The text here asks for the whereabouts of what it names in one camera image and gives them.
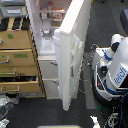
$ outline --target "white robot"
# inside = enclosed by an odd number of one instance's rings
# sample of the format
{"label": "white robot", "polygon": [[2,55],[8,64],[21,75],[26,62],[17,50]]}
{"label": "white robot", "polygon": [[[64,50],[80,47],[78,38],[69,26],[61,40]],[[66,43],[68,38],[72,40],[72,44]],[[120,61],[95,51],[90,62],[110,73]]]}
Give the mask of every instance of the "white robot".
{"label": "white robot", "polygon": [[[120,17],[128,34],[128,10],[123,10]],[[115,105],[128,91],[128,37],[115,34],[111,47],[96,48],[92,69],[94,93],[104,103]]]}

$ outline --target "cabinet drawer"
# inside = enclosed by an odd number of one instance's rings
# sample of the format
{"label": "cabinet drawer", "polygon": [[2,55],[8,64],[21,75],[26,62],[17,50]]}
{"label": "cabinet drawer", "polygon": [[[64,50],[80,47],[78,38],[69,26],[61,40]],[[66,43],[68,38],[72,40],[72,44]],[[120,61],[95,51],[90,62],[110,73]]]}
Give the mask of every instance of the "cabinet drawer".
{"label": "cabinet drawer", "polygon": [[1,82],[0,93],[28,93],[39,92],[38,78],[34,81],[27,82]]}
{"label": "cabinet drawer", "polygon": [[59,99],[59,84],[53,81],[56,80],[43,80],[47,99]]}
{"label": "cabinet drawer", "polygon": [[0,77],[16,77],[16,76],[37,76],[38,71],[35,66],[24,67],[0,67]]}
{"label": "cabinet drawer", "polygon": [[0,49],[27,49],[31,48],[28,31],[0,32]]}
{"label": "cabinet drawer", "polygon": [[34,65],[34,58],[31,49],[27,50],[0,50],[1,66],[23,66]]}
{"label": "cabinet drawer", "polygon": [[58,78],[58,66],[54,63],[54,60],[45,61],[38,60],[41,75],[43,79],[57,79]]}

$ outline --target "drawer handle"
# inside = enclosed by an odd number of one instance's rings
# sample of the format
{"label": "drawer handle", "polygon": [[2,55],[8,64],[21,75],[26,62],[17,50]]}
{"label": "drawer handle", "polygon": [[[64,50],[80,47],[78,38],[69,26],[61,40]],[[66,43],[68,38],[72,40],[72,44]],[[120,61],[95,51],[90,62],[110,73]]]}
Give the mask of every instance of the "drawer handle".
{"label": "drawer handle", "polygon": [[0,44],[2,44],[2,40],[0,40]]}
{"label": "drawer handle", "polygon": [[57,65],[57,63],[55,61],[50,61],[50,64]]}
{"label": "drawer handle", "polygon": [[0,73],[0,75],[15,75],[16,74],[16,71],[14,71],[14,72],[10,72],[10,73]]}
{"label": "drawer handle", "polygon": [[52,80],[53,83],[59,84],[58,80]]}
{"label": "drawer handle", "polygon": [[6,90],[6,91],[3,91],[3,88],[4,88],[4,86],[1,87],[1,92],[4,92],[4,93],[7,93],[7,92],[19,92],[19,90],[20,90],[19,86],[18,86],[17,90]]}
{"label": "drawer handle", "polygon": [[9,62],[9,59],[7,59],[7,61],[0,62],[0,64],[5,64],[5,63],[8,63],[8,62]]}

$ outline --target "white refrigerator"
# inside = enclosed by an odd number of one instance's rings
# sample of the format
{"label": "white refrigerator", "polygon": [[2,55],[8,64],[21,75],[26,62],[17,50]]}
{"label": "white refrigerator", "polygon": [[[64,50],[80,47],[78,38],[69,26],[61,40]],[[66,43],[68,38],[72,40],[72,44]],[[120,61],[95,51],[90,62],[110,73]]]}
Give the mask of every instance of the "white refrigerator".
{"label": "white refrigerator", "polygon": [[[54,93],[58,93],[63,109],[68,110],[71,99],[78,92],[91,1],[26,0],[26,6],[46,96],[53,94],[54,97],[56,95]],[[55,60],[53,64],[57,65],[58,82],[53,73],[55,68],[51,69],[46,63],[46,60],[52,60],[51,58]],[[56,87],[53,87],[51,83],[47,84],[51,77],[58,84],[55,92]]]}

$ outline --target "refrigerator door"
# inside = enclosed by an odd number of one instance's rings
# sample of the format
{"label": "refrigerator door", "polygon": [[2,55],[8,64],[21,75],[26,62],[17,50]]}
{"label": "refrigerator door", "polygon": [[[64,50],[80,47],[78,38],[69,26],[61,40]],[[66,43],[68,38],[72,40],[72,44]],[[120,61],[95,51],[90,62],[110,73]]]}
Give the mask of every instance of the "refrigerator door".
{"label": "refrigerator door", "polygon": [[61,95],[64,110],[69,109],[71,99],[78,91],[90,9],[90,0],[72,0],[60,27],[59,95]]}

